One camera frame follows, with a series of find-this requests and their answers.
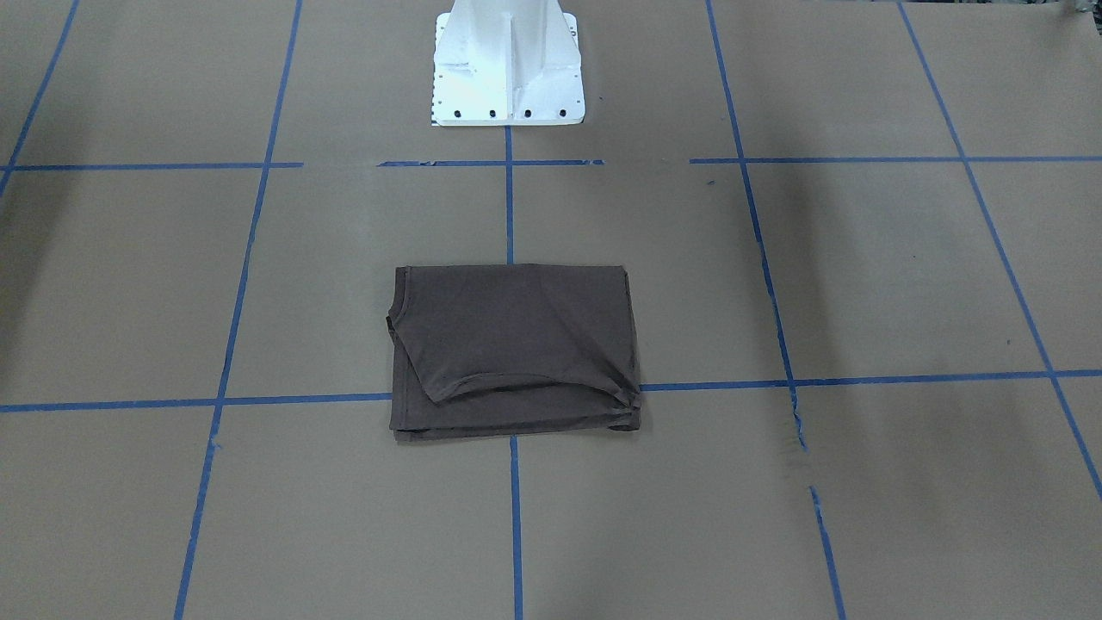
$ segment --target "folded t-shirt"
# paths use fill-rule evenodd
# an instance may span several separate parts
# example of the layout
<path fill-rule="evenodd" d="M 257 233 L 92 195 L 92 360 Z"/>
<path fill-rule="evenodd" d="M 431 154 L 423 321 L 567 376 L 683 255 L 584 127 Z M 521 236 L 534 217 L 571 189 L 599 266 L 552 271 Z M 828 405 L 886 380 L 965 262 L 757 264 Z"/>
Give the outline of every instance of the folded t-shirt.
<path fill-rule="evenodd" d="M 399 440 L 639 428 L 623 267 L 400 267 L 390 428 Z"/>

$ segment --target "folded cloth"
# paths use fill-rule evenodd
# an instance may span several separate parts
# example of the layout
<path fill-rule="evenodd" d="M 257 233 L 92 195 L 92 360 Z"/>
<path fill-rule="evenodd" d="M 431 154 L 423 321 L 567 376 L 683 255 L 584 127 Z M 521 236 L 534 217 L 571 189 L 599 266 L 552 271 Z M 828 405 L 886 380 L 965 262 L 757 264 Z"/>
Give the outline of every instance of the folded cloth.
<path fill-rule="evenodd" d="M 400 267 L 390 428 L 399 442 L 639 428 L 623 267 Z"/>

